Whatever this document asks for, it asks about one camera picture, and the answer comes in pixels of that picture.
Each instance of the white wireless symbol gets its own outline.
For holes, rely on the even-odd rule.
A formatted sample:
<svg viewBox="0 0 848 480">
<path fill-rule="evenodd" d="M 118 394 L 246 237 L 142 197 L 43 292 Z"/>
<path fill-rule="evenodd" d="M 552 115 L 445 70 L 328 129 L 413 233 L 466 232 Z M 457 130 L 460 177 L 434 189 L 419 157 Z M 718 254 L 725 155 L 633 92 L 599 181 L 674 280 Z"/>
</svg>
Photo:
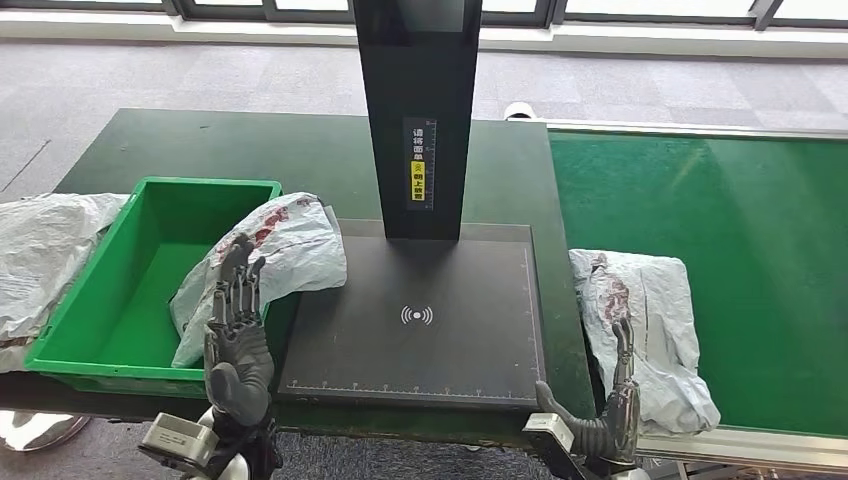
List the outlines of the white wireless symbol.
<svg viewBox="0 0 848 480">
<path fill-rule="evenodd" d="M 427 307 L 419 312 L 409 308 L 409 306 L 404 306 L 400 311 L 400 320 L 404 325 L 413 320 L 421 320 L 424 325 L 430 325 L 433 322 L 433 309 Z"/>
</svg>

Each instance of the sticker with chinese text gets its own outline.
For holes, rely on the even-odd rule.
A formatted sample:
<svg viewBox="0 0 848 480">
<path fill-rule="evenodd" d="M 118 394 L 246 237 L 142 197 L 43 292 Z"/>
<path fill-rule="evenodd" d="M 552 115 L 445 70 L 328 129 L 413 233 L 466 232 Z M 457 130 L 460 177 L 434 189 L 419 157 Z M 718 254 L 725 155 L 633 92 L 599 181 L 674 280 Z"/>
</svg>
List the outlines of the sticker with chinese text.
<svg viewBox="0 0 848 480">
<path fill-rule="evenodd" d="M 436 180 L 436 120 L 403 119 L 407 210 L 433 210 Z"/>
</svg>

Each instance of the gray carpet floor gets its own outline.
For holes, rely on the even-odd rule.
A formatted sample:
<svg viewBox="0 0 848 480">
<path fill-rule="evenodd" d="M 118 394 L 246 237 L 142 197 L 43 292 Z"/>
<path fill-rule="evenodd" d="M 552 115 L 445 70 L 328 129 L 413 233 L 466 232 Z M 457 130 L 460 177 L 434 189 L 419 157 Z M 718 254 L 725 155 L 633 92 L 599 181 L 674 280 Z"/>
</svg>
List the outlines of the gray carpet floor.
<svg viewBox="0 0 848 480">
<path fill-rule="evenodd" d="M 481 53 L 474 117 L 848 130 L 848 65 Z M 50 191 L 120 107 L 366 113 L 350 48 L 0 42 L 0 201 Z M 92 421 L 59 448 L 0 452 L 0 480 L 159 479 L 146 425 Z M 536 479 L 524 453 L 287 435 L 280 479 Z"/>
<path fill-rule="evenodd" d="M 148 424 L 92 420 L 67 444 L 44 452 L 0 451 L 0 480 L 179 478 L 136 451 Z M 549 479 L 523 452 L 497 448 L 471 452 L 462 445 L 383 439 L 304 437 L 281 440 L 285 467 L 279 480 Z"/>
</svg>

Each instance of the black vertical pole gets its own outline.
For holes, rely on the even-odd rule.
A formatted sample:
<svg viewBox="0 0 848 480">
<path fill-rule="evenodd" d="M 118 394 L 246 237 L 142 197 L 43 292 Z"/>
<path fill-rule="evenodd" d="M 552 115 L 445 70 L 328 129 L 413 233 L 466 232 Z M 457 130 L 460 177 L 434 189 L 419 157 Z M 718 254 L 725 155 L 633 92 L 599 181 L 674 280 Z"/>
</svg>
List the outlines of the black vertical pole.
<svg viewBox="0 0 848 480">
<path fill-rule="evenodd" d="M 482 0 L 353 0 L 386 236 L 456 240 Z"/>
</svg>

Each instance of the green conveyor belt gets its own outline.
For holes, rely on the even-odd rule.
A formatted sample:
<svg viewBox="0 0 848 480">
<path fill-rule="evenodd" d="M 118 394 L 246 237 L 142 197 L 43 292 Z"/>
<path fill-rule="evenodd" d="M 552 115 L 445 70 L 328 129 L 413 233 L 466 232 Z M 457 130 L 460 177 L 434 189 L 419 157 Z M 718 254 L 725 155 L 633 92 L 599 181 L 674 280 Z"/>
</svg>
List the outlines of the green conveyor belt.
<svg viewBox="0 0 848 480">
<path fill-rule="evenodd" d="M 550 139 L 570 248 L 686 264 L 722 424 L 848 436 L 848 143 Z"/>
</svg>

